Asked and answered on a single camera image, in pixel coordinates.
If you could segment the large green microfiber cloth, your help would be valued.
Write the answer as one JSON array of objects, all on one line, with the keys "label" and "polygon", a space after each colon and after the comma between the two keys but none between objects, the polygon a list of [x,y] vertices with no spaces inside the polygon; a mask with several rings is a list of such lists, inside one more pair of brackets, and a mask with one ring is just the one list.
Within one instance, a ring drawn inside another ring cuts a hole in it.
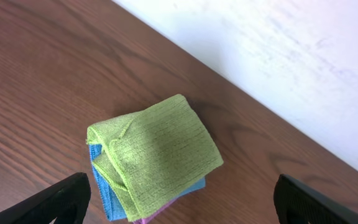
[{"label": "large green microfiber cloth", "polygon": [[130,222],[147,218],[223,164],[212,137],[177,94],[145,110],[94,123],[92,164]]}]

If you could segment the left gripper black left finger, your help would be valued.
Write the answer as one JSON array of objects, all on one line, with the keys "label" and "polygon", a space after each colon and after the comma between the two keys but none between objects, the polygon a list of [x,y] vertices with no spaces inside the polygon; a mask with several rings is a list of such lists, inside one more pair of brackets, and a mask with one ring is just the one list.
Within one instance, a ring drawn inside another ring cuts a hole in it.
[{"label": "left gripper black left finger", "polygon": [[77,172],[0,212],[0,224],[82,224],[91,198],[87,174]]}]

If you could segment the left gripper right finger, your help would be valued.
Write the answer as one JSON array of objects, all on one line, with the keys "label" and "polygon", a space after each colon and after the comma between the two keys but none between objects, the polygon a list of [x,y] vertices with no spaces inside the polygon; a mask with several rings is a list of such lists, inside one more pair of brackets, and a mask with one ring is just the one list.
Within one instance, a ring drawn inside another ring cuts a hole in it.
[{"label": "left gripper right finger", "polygon": [[273,202],[280,224],[358,224],[358,213],[286,174],[278,178]]}]

